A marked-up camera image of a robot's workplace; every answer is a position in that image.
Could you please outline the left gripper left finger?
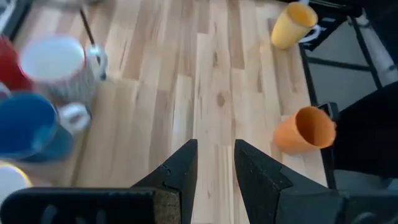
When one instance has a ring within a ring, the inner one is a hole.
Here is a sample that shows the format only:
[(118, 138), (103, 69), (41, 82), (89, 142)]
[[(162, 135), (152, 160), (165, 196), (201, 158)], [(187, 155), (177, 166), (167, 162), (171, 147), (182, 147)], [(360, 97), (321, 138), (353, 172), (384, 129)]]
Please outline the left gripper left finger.
[(190, 223), (198, 142), (187, 141), (128, 188), (33, 187), (1, 205), (1, 223)]

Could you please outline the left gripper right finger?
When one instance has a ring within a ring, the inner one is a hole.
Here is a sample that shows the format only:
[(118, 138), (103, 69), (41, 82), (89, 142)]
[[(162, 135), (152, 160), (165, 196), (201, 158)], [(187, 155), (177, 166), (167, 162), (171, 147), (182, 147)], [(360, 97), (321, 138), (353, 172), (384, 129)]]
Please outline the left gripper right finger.
[(397, 191), (329, 189), (248, 142), (234, 146), (250, 223), (397, 223)]

